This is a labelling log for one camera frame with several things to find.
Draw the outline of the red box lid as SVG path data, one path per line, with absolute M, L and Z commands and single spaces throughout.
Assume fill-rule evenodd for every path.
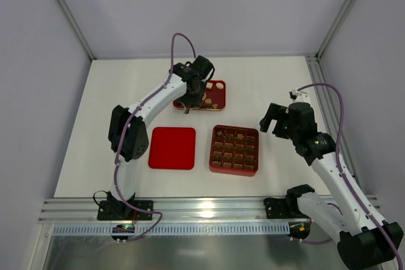
M 156 127 L 152 132 L 148 165 L 151 169 L 191 170 L 196 158 L 196 130 Z

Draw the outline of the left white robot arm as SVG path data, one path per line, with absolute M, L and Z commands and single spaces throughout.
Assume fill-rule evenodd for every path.
M 149 146 L 148 126 L 173 101 L 183 104 L 186 111 L 201 105 L 206 85 L 214 72 L 212 62 L 203 56 L 193 62 L 172 64 L 166 78 L 147 96 L 129 107 L 117 105 L 112 110 L 108 140 L 115 153 L 113 191 L 108 192 L 106 206 L 100 207 L 99 212 L 121 220 L 130 219 L 135 211 L 140 212 L 130 201 L 134 194 L 124 196 L 120 189 L 120 167 L 143 156 Z

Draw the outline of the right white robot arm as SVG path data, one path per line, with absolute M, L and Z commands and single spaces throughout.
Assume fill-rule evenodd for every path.
M 292 141 L 297 154 L 322 179 L 338 206 L 334 209 L 309 185 L 300 185 L 287 191 L 290 210 L 315 220 L 335 242 L 348 269 L 399 260 L 402 228 L 397 222 L 387 222 L 361 191 L 344 167 L 333 138 L 318 131 L 311 105 L 293 102 L 285 107 L 271 103 L 259 123 L 261 132 L 267 132 L 272 121 L 276 123 L 272 133 Z

